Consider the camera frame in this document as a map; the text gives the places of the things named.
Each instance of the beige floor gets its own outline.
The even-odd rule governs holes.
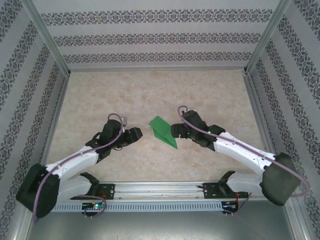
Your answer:
[[[100,181],[209,181],[229,170],[251,173],[234,159],[177,139],[178,150],[154,137],[149,122],[159,115],[180,123],[179,105],[196,108],[242,141],[262,148],[239,70],[75,72],[71,74],[48,163],[79,150],[100,132],[110,113],[128,117],[143,137],[88,168]]]

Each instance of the patterned wallpaper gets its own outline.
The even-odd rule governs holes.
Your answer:
[[[16,193],[40,161],[65,76],[19,0],[0,1],[0,240],[15,221]]]
[[[68,67],[245,67],[279,0],[36,0]]]
[[[317,1],[291,2],[251,73],[276,152],[310,185],[299,204],[311,239],[320,239],[319,16]]]

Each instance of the green paper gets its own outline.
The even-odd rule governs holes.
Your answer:
[[[161,117],[156,116],[149,125],[153,129],[153,134],[157,139],[178,149],[176,139],[171,135],[171,126]]]

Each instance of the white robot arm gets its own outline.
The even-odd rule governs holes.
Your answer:
[[[201,147],[230,156],[256,173],[227,172],[219,181],[222,193],[248,192],[265,196],[272,203],[283,206],[300,185],[301,180],[297,178],[295,166],[287,154],[275,155],[259,150],[236,139],[222,127],[207,126],[194,109],[182,113],[180,117],[184,123],[171,126],[174,138],[191,139]]]
[[[123,126],[127,125],[126,117],[122,117],[121,121]],[[112,149],[133,144],[142,135],[140,128],[133,127],[124,130],[120,121],[109,119],[102,132],[98,132],[84,147],[71,156],[45,166],[39,163],[33,165],[24,178],[16,194],[16,199],[32,212],[34,204],[37,202],[36,217],[43,218],[50,213],[57,202],[64,202],[79,195],[96,196],[99,181],[89,173],[82,172],[87,167],[93,166],[109,156]],[[46,176],[48,178],[41,188],[40,183]],[[37,200],[38,189],[40,189],[40,193]]]

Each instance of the metal bar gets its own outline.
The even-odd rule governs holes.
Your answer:
[[[127,71],[203,71],[203,70],[239,70],[241,66],[195,66],[195,67],[118,67],[118,68],[76,68],[71,72],[127,72]]]
[[[276,151],[271,141],[271,136],[269,134],[267,123],[262,112],[262,107],[260,106],[257,93],[253,86],[250,71],[247,71],[247,73],[243,74],[243,80],[245,83],[246,90],[248,92],[253,115],[265,150],[269,153],[275,153]],[[303,217],[301,206],[298,200],[289,198],[284,206],[295,239],[310,240],[310,233],[308,231],[307,224]]]
[[[59,48],[54,41],[53,37],[51,36],[44,20],[42,19],[38,9],[33,0],[21,0],[23,7],[25,8],[26,12],[29,14],[33,24],[35,25],[37,31],[40,33],[43,41],[49,48],[50,52],[52,53],[55,61],[59,65],[60,69],[63,71],[65,76],[68,76],[70,70],[67,66],[67,63],[62,56]]]
[[[177,182],[101,182],[115,184],[113,200],[108,202],[177,202],[177,201],[212,201],[205,199],[203,181]],[[77,200],[77,202],[92,202],[92,200]]]
[[[254,66],[256,65],[259,57],[261,56],[262,52],[265,49],[265,46],[270,40],[275,29],[277,28],[277,25],[279,24],[281,18],[285,14],[290,3],[291,3],[291,0],[280,0],[279,4],[274,10],[274,13],[271,16],[270,21],[268,22],[264,32],[262,33],[253,53],[250,56],[248,64],[246,65],[247,73],[250,73],[254,68]]]
[[[25,240],[28,239],[28,232],[31,227],[32,212],[23,205],[16,206],[16,218],[14,219],[14,228],[12,234],[8,234],[8,240]]]
[[[100,212],[101,208],[88,208],[87,212]],[[221,201],[176,201],[176,202],[113,202],[108,201],[105,212],[207,212],[223,211]],[[82,203],[65,202],[57,204],[51,211],[54,213],[83,212]]]
[[[59,115],[60,115],[60,112],[61,112],[61,108],[62,108],[62,105],[64,103],[64,99],[65,99],[65,95],[66,95],[66,92],[67,92],[67,88],[68,88],[68,83],[69,83],[69,79],[70,79],[70,76],[66,76],[66,80],[64,81],[64,86],[62,87],[62,93],[58,99],[58,103],[57,103],[57,109],[56,109],[56,112],[54,113],[54,117],[53,117],[53,120],[52,120],[52,126],[50,126],[50,130],[49,130],[49,135],[48,135],[48,141],[44,147],[44,150],[43,150],[43,154],[42,154],[42,159],[40,160],[40,163],[42,165],[45,165],[46,161],[47,161],[47,158],[48,158],[48,155],[49,155],[49,150],[50,150],[50,147],[51,147],[51,144],[52,144],[52,141],[54,140],[54,134],[55,134],[55,131],[56,131],[56,128],[57,128],[57,125],[58,125],[58,119],[59,119]]]

